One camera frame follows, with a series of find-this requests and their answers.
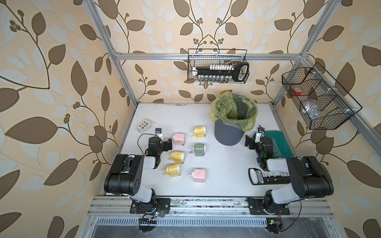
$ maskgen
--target green mat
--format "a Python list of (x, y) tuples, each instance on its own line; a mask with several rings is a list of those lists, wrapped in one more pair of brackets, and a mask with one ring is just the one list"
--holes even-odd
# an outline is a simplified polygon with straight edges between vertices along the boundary
[(292, 150), (287, 144), (286, 137), (281, 131), (265, 131), (265, 135), (272, 139), (272, 143), (274, 144), (273, 156), (275, 158), (287, 158), (294, 157)]

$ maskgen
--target trash can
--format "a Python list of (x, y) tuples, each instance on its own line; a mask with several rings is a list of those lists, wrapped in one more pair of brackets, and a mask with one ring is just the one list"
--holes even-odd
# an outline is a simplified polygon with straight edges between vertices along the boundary
[(223, 145), (237, 144), (246, 131), (254, 128), (258, 108), (244, 95), (223, 92), (211, 104), (210, 118), (215, 121), (215, 137)]

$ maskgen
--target yellow pencil sharpener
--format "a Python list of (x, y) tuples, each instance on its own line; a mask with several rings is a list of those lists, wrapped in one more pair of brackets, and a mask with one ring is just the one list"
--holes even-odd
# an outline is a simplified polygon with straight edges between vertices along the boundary
[(196, 129), (193, 130), (194, 136), (192, 137), (197, 137), (197, 138), (203, 138), (205, 137), (206, 131), (204, 126), (197, 127)]
[(177, 177), (181, 175), (180, 165), (170, 165), (164, 170), (164, 175), (169, 175), (171, 177)]
[(183, 164), (185, 160), (185, 153), (180, 151), (174, 151), (171, 153), (171, 157), (169, 158), (169, 160), (172, 160), (178, 164)]

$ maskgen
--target gray trash can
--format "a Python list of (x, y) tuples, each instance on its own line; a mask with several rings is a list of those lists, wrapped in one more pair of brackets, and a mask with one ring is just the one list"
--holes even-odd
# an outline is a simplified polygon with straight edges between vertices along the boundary
[(220, 119), (215, 121), (215, 137), (223, 145), (235, 145), (240, 142), (244, 131), (224, 124)]

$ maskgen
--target white tabletop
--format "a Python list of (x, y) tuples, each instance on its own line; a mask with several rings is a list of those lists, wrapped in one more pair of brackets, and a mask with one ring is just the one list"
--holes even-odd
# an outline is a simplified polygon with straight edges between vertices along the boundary
[[(258, 116), (253, 130), (246, 132), (253, 136), (258, 125), (265, 130), (279, 130), (269, 104), (258, 104)], [(136, 126), (144, 119), (149, 118), (156, 124), (146, 133), (155, 134), (155, 128), (162, 128), (164, 141), (174, 133), (184, 133), (186, 143), (184, 146), (173, 144), (172, 151), (186, 153), (184, 164), (181, 167), (181, 176), (170, 177), (164, 175), (164, 169), (174, 164), (170, 152), (163, 152), (161, 163), (157, 169), (144, 170), (142, 183), (153, 188), (158, 196), (264, 196), (269, 189), (281, 185), (251, 185), (248, 177), (249, 168), (259, 168), (256, 161), (256, 152), (245, 147), (245, 136), (233, 146), (219, 143), (214, 136), (214, 122), (209, 118), (209, 104), (139, 104), (136, 110), (130, 131), (122, 148), (124, 154), (141, 154), (137, 145), (140, 134)], [(196, 127), (205, 126), (204, 138), (192, 138)], [(148, 148), (150, 135), (143, 135), (139, 145), (145, 151)], [(195, 157), (189, 151), (195, 143), (206, 145), (203, 157)], [(190, 174), (195, 168), (206, 171), (206, 181), (195, 183)]]

